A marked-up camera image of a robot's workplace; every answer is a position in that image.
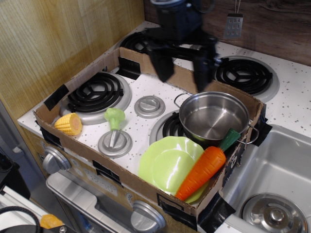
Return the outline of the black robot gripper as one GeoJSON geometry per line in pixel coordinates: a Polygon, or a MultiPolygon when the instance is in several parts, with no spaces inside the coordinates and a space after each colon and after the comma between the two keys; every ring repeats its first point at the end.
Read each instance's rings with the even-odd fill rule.
{"type": "Polygon", "coordinates": [[[193,58],[194,82],[202,92],[211,82],[215,67],[217,39],[204,32],[203,16],[210,12],[200,0],[152,0],[159,27],[146,29],[148,54],[162,82],[174,74],[174,58],[193,58]]]}

